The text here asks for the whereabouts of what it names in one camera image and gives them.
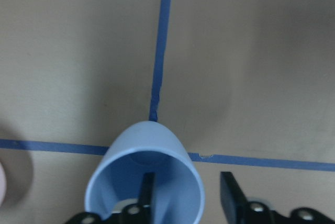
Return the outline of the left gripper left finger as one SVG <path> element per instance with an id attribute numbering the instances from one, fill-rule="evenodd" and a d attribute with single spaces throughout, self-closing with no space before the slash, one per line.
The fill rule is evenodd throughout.
<path id="1" fill-rule="evenodd" d="M 139 197 L 135 203 L 127 203 L 121 210 L 113 211 L 103 219 L 93 212 L 80 212 L 65 223 L 153 223 L 152 199 L 155 173 L 145 173 L 142 178 Z"/>

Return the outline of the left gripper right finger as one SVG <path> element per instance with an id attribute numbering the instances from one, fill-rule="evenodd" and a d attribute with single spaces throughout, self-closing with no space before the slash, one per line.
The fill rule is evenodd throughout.
<path id="1" fill-rule="evenodd" d="M 231 172 L 220 173 L 220 201 L 227 223 L 334 223 L 312 208 L 296 208 L 286 217 L 260 201 L 248 200 Z"/>

